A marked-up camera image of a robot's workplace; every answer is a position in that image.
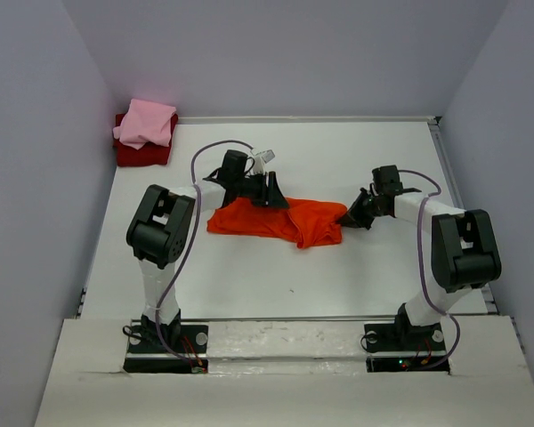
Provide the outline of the orange t shirt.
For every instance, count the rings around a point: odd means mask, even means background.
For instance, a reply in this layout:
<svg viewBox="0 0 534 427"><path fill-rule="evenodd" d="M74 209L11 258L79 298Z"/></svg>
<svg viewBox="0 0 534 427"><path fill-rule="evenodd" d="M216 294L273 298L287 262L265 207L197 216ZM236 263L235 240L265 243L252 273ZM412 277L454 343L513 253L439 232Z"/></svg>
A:
<svg viewBox="0 0 534 427"><path fill-rule="evenodd" d="M287 201L289 208L278 209L254 206L240 197L215 210L206 229L221 235L282 239L299 249L342 243L338 220L347 211L345 205L297 198Z"/></svg>

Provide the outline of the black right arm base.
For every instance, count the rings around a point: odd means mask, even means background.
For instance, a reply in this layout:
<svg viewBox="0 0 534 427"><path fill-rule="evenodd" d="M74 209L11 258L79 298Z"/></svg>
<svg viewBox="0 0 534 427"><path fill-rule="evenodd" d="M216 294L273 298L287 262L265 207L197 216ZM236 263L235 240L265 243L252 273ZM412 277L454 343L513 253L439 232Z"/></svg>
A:
<svg viewBox="0 0 534 427"><path fill-rule="evenodd" d="M369 373L445 372L450 371L441 325L425 326L404 337L393 323L364 326L360 346L367 353Z"/></svg>

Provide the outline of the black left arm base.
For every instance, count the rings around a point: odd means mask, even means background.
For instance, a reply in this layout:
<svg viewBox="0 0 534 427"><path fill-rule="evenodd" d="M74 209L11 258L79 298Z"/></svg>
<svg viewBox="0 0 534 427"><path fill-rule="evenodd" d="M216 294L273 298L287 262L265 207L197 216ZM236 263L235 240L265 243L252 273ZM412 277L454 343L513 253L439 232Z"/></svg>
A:
<svg viewBox="0 0 534 427"><path fill-rule="evenodd" d="M123 369L129 374L202 375L208 372L208 325L182 324L172 345L173 353L162 346L157 335L142 335L139 322L125 325L127 338Z"/></svg>

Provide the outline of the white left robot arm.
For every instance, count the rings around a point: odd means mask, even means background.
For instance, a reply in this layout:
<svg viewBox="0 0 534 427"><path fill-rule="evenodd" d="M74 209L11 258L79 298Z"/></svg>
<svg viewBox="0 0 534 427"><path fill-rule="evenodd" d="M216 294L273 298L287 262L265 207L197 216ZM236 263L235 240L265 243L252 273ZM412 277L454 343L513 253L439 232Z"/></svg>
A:
<svg viewBox="0 0 534 427"><path fill-rule="evenodd" d="M174 347L182 321L174 284L195 242L200 215L239 198L263 210L288 209L276 173L265 169L273 158L270 150L247 154L229 149L221 166L201 180L192 160L189 187L166 189L152 184L145 190L125 236L139 262L144 289L141 325L126 330L131 337L177 354Z"/></svg>

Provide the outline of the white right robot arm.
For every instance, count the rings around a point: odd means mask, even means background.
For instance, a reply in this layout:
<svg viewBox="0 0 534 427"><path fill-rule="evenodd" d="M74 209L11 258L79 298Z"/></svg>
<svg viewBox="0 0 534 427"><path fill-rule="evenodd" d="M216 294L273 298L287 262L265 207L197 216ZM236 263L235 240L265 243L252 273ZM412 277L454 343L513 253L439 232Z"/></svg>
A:
<svg viewBox="0 0 534 427"><path fill-rule="evenodd" d="M407 188L402 173L395 165L374 169L369 187L338 220L343 227L368 230L376 218L390 216L416 227L421 288L399 307L393 322L365 327L361 344L369 353L442 351L441 320L461 298L502 272L486 211L438 202L440 188L432 193Z"/></svg>

